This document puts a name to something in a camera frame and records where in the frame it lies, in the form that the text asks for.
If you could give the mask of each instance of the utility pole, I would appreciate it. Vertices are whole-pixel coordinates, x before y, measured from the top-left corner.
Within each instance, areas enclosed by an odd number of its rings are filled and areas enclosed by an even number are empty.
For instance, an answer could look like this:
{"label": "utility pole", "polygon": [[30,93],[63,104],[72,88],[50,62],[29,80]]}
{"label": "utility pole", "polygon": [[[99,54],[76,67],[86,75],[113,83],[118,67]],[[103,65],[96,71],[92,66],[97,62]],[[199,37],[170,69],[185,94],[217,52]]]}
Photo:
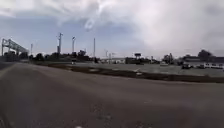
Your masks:
{"label": "utility pole", "polygon": [[111,53],[109,53],[109,64],[111,63]]}
{"label": "utility pole", "polygon": [[74,53],[74,46],[75,46],[75,37],[72,37],[72,53]]}
{"label": "utility pole", "polygon": [[4,53],[3,53],[3,52],[4,52],[4,51],[3,51],[3,50],[4,50],[4,43],[5,43],[5,39],[2,39],[2,56],[4,56],[4,55],[3,55],[3,54],[4,54]]}
{"label": "utility pole", "polygon": [[94,42],[93,42],[93,57],[96,57],[96,39],[94,38]]}
{"label": "utility pole", "polygon": [[9,39],[8,42],[9,42],[9,47],[8,47],[9,48],[8,53],[9,53],[10,52],[11,39]]}
{"label": "utility pole", "polygon": [[58,53],[59,55],[61,54],[61,40],[62,40],[62,33],[59,33],[58,41],[59,41],[59,46],[58,46]]}
{"label": "utility pole", "polygon": [[33,44],[31,44],[31,47],[30,47],[30,55],[33,55]]}
{"label": "utility pole", "polygon": [[104,50],[104,51],[105,51],[105,53],[106,53],[106,58],[107,58],[107,57],[108,57],[108,55],[107,55],[107,54],[108,54],[108,51],[107,51],[107,50]]}

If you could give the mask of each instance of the parking lot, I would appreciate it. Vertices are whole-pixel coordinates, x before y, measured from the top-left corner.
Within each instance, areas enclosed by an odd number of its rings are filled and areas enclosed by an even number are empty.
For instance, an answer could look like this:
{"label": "parking lot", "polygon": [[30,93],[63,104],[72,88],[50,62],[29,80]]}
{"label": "parking lot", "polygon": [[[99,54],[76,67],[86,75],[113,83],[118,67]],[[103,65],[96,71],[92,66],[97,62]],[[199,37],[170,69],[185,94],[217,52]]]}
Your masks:
{"label": "parking lot", "polygon": [[134,64],[93,64],[93,63],[76,63],[73,66],[106,68],[114,70],[141,71],[147,73],[177,74],[177,75],[194,75],[194,76],[211,76],[224,77],[222,69],[189,69],[183,70],[180,66],[160,66],[155,64],[134,65]]}

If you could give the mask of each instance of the asphalt road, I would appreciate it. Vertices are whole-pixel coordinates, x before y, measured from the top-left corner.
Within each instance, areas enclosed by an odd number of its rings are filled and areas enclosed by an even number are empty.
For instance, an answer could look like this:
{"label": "asphalt road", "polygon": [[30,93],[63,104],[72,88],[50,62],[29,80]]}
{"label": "asphalt road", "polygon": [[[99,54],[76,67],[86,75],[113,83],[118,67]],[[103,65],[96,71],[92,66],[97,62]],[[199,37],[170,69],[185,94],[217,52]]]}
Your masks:
{"label": "asphalt road", "polygon": [[0,62],[0,70],[7,68],[9,66],[11,66],[13,63],[4,63],[4,62]]}
{"label": "asphalt road", "polygon": [[14,128],[223,128],[223,97],[222,84],[89,75],[28,64],[0,70],[0,112]]}

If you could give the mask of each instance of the overpass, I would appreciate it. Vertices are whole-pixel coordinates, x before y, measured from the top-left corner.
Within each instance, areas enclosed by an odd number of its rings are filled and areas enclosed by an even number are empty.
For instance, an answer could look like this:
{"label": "overpass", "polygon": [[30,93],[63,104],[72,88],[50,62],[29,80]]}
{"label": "overpass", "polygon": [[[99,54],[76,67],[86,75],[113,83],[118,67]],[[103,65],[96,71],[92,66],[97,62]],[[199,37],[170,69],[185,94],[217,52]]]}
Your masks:
{"label": "overpass", "polygon": [[16,51],[16,54],[18,54],[19,52],[29,52],[29,50],[23,48],[22,46],[20,46],[19,44],[15,43],[14,41],[12,41],[11,39],[2,39],[2,56],[4,54],[4,47],[8,48],[8,51],[10,51],[10,49],[13,49]]}

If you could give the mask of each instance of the sky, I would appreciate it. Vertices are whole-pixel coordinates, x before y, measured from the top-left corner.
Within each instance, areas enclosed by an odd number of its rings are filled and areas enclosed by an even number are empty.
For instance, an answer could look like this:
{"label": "sky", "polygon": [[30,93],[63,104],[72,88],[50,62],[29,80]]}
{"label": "sky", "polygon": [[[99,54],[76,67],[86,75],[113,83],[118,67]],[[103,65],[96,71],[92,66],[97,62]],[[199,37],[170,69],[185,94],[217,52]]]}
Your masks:
{"label": "sky", "polygon": [[116,57],[142,53],[197,55],[206,49],[224,56],[223,0],[0,0],[0,38],[11,38],[33,52],[86,50]]}

